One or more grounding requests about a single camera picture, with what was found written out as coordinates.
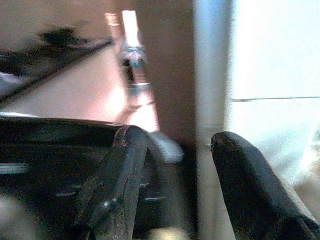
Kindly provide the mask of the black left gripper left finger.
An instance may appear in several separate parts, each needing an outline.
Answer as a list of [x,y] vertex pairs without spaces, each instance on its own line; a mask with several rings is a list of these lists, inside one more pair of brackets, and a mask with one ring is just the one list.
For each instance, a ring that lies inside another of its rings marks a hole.
[[123,126],[116,132],[111,150],[77,195],[77,240],[132,239],[147,150],[141,128]]

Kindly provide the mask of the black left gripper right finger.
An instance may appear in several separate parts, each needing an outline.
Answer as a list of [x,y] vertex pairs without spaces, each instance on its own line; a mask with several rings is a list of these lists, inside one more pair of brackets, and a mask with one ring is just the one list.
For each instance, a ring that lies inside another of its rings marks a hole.
[[320,224],[257,147],[224,131],[212,136],[211,153],[236,239],[320,238]]

